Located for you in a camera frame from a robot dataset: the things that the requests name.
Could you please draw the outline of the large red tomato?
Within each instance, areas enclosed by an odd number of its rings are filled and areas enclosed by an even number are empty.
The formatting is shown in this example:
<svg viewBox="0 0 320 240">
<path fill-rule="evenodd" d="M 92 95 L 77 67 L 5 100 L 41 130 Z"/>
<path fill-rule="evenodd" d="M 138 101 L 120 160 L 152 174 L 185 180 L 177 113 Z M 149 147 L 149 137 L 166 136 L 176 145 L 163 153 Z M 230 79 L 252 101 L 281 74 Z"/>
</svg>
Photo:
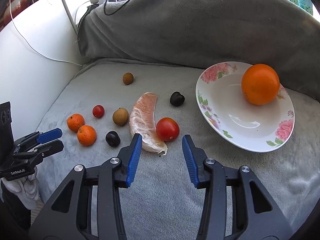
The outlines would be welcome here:
<svg viewBox="0 0 320 240">
<path fill-rule="evenodd" d="M 180 128 L 174 119 L 166 117 L 157 122 L 156 133 L 163 141 L 173 141 L 179 136 Z"/>
</svg>

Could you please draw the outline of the brown longan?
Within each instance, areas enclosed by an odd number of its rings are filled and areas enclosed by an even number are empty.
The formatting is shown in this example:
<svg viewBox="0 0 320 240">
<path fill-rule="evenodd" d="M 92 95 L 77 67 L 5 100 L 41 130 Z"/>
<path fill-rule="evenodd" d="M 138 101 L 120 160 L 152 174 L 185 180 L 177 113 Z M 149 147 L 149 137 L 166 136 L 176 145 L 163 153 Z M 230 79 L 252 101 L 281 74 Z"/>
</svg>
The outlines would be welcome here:
<svg viewBox="0 0 320 240">
<path fill-rule="evenodd" d="M 129 113 L 125 108 L 117 109 L 112 115 L 113 122 L 118 126 L 124 126 L 127 123 L 128 118 Z"/>
<path fill-rule="evenodd" d="M 122 80 L 125 85 L 130 85 L 134 81 L 134 76 L 132 73 L 125 73 Z"/>
</svg>

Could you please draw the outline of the grey sofa back cushion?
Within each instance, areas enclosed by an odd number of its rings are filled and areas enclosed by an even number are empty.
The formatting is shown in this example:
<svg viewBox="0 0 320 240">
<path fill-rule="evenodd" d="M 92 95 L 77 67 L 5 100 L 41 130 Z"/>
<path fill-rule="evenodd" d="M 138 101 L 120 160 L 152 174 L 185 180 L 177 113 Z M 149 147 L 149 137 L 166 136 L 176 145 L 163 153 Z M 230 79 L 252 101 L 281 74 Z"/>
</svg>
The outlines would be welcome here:
<svg viewBox="0 0 320 240">
<path fill-rule="evenodd" d="M 91 7 L 78 29 L 90 59 L 205 69 L 268 64 L 281 83 L 319 99 L 319 22 L 288 0 L 130 0 Z"/>
</svg>

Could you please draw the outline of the small cherry tomato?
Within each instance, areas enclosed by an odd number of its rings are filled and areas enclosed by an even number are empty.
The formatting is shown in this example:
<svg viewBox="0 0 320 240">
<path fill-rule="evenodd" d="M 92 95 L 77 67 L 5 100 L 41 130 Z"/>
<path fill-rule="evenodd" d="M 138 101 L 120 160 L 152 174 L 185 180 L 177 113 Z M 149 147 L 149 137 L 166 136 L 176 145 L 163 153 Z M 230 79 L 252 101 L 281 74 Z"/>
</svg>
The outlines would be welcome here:
<svg viewBox="0 0 320 240">
<path fill-rule="evenodd" d="M 102 118 L 105 114 L 105 109 L 102 105 L 96 105 L 92 109 L 92 114 L 96 118 Z"/>
</svg>

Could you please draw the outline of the green floral wipes pack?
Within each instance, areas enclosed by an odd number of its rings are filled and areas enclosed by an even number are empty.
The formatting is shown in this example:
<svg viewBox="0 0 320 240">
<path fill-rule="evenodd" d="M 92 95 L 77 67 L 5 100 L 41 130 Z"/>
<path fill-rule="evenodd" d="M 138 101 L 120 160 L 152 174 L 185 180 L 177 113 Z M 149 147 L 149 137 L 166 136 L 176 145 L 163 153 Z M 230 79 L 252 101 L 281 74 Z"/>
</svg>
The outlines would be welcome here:
<svg viewBox="0 0 320 240">
<path fill-rule="evenodd" d="M 298 0 L 298 5 L 310 15 L 313 15 L 313 5 L 311 0 Z"/>
</svg>

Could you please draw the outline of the floral white ceramic plate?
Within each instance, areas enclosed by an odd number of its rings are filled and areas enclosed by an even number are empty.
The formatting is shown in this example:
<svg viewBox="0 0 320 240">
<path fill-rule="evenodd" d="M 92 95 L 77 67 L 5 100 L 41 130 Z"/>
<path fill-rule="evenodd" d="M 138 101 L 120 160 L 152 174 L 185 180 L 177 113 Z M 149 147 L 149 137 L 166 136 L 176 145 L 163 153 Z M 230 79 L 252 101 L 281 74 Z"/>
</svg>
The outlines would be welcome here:
<svg viewBox="0 0 320 240">
<path fill-rule="evenodd" d="M 271 152 L 284 146 L 295 126 L 295 110 L 286 89 L 256 106 L 246 101 L 241 80 L 250 64 L 221 62 L 199 76 L 196 102 L 206 122 L 228 142 L 251 152 Z"/>
</svg>

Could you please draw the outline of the white glove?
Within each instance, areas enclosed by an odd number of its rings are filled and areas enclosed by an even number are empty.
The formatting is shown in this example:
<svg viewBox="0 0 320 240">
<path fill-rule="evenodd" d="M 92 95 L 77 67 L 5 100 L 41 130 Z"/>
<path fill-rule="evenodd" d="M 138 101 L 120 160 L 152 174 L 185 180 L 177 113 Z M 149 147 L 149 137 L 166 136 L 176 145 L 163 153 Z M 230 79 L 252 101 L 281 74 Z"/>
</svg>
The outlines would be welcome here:
<svg viewBox="0 0 320 240">
<path fill-rule="evenodd" d="M 34 170 L 34 174 L 20 179 L 8 181 L 5 178 L 2 178 L 5 188 L 16 195 L 28 210 L 36 209 L 37 201 L 40 197 L 37 167 L 35 167 Z"/>
</svg>

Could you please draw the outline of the grey sofa seat cover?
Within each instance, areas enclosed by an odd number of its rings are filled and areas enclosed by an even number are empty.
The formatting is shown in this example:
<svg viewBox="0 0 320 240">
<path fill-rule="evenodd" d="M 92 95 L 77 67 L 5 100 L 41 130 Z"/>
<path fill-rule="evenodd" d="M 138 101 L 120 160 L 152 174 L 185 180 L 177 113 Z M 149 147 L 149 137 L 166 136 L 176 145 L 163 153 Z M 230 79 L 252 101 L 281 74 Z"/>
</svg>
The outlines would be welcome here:
<svg viewBox="0 0 320 240">
<path fill-rule="evenodd" d="M 123 83 L 132 73 L 134 81 Z M 173 118 L 181 135 L 190 135 L 197 147 L 224 166 L 249 166 L 268 190 L 289 221 L 293 231 L 305 222 L 319 200 L 319 102 L 289 90 L 295 109 L 291 138 L 280 149 L 269 153 L 244 151 L 219 136 L 203 118 L 196 103 L 195 86 L 199 69 L 150 64 L 110 62 L 100 59 L 84 68 L 63 90 L 43 117 L 38 129 L 56 127 L 63 132 L 62 152 L 44 159 L 38 166 L 41 199 L 46 202 L 61 181 L 78 164 L 101 165 L 118 154 L 105 136 L 116 131 L 121 146 L 131 142 L 129 126 L 118 127 L 112 114 L 120 107 L 131 110 L 145 92 L 157 95 L 156 118 Z M 170 104 L 173 92 L 185 97 L 183 105 Z M 92 109 L 102 105 L 105 114 L 96 118 Z M 92 126 L 97 139 L 82 146 L 67 119 L 78 113 Z M 135 180 L 120 189 L 120 202 L 128 239 L 195 239 L 202 215 L 204 190 L 190 181 L 182 153 L 182 141 L 168 144 L 165 156 L 143 151 Z"/>
</svg>

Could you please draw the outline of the large orange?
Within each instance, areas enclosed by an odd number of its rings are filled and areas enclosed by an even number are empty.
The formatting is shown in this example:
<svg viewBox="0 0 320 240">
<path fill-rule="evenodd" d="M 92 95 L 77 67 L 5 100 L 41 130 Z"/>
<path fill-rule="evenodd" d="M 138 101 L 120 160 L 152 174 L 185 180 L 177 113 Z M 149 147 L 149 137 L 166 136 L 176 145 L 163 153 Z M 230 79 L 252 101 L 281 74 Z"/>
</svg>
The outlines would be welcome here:
<svg viewBox="0 0 320 240">
<path fill-rule="evenodd" d="M 273 101 L 280 88 L 279 76 L 266 64 L 254 64 L 245 71 L 241 89 L 245 99 L 253 105 L 266 105 Z"/>
</svg>

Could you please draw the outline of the peeled pomelo segment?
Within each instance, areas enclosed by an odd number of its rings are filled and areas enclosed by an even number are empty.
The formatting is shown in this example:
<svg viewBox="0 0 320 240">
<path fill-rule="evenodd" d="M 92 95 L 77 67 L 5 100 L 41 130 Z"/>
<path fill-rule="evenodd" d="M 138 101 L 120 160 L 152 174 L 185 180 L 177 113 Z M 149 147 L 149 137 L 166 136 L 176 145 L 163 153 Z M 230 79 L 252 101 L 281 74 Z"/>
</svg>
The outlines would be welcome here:
<svg viewBox="0 0 320 240">
<path fill-rule="evenodd" d="M 152 92 L 144 93 L 134 104 L 130 117 L 130 133 L 142 136 L 142 148 L 151 153 L 166 155 L 168 147 L 156 133 L 155 108 L 157 95 Z"/>
</svg>

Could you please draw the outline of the dark plum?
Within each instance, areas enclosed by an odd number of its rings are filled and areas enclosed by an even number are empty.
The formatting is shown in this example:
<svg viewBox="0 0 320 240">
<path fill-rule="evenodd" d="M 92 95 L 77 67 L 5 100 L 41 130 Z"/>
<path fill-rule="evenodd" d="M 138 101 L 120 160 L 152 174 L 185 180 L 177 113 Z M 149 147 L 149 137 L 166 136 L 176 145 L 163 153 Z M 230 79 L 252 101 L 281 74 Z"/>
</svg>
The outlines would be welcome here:
<svg viewBox="0 0 320 240">
<path fill-rule="evenodd" d="M 170 97 L 170 104 L 175 107 L 180 107 L 183 105 L 184 101 L 185 97 L 180 92 L 173 92 Z"/>
<path fill-rule="evenodd" d="M 120 137 L 116 131 L 108 132 L 105 140 L 110 147 L 118 147 L 120 145 Z"/>
</svg>

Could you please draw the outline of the mandarin orange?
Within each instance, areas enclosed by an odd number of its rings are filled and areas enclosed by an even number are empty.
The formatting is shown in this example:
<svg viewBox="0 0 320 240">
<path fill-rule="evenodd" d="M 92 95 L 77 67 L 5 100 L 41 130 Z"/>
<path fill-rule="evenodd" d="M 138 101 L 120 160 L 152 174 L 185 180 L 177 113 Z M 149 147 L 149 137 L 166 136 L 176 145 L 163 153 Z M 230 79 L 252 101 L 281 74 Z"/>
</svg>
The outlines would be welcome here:
<svg viewBox="0 0 320 240">
<path fill-rule="evenodd" d="M 77 132 L 77 139 L 82 146 L 91 146 L 97 139 L 97 133 L 92 126 L 83 125 Z"/>
<path fill-rule="evenodd" d="M 84 117 L 81 114 L 75 113 L 68 117 L 67 126 L 72 131 L 77 133 L 79 128 L 85 124 Z"/>
</svg>

